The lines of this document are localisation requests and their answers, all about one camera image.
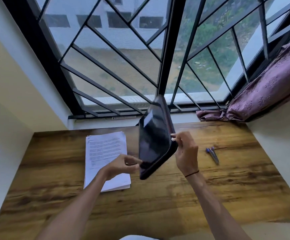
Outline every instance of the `tablet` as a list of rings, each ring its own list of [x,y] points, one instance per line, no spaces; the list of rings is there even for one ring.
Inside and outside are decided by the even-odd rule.
[[[164,96],[159,95],[139,121],[140,179],[147,179],[177,150],[171,115]]]

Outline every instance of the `forearm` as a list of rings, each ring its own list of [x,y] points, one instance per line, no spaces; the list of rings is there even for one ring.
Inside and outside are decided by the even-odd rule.
[[[36,240],[80,239],[105,181],[105,174],[100,170],[83,192],[52,220]]]
[[[251,240],[211,192],[201,173],[193,174],[187,180],[195,191],[215,240]]]

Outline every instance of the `wood grain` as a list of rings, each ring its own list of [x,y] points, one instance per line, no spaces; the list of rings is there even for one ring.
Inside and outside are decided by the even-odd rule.
[[[223,122],[176,124],[199,145],[199,167],[212,190],[240,222],[290,222],[290,188],[247,126]],[[0,211],[0,239],[33,239],[82,189],[85,137],[124,131],[138,155],[138,127],[35,133]],[[205,153],[214,146],[220,165]],[[168,238],[208,227],[190,185],[171,157],[145,181],[102,193],[83,239],[130,234]]]

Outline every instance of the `white building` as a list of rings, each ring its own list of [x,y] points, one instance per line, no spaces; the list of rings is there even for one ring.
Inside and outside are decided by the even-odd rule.
[[[45,0],[37,0],[42,8]],[[111,0],[126,19],[131,17],[144,0]],[[67,48],[79,31],[97,0],[51,0],[44,20],[61,50]],[[132,21],[135,30],[147,41],[165,22],[168,0],[150,0]],[[91,17],[91,24],[117,48],[146,49],[137,36],[126,27],[114,10],[101,0]],[[164,32],[151,43],[161,49]],[[76,44],[82,48],[107,48],[88,28],[78,36]]]

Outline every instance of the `tablet screen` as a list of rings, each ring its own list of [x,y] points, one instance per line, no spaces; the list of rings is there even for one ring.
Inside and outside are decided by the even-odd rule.
[[[139,121],[139,158],[144,162],[142,168],[149,167],[162,157],[170,147],[170,140],[163,110],[160,104],[153,103]]]

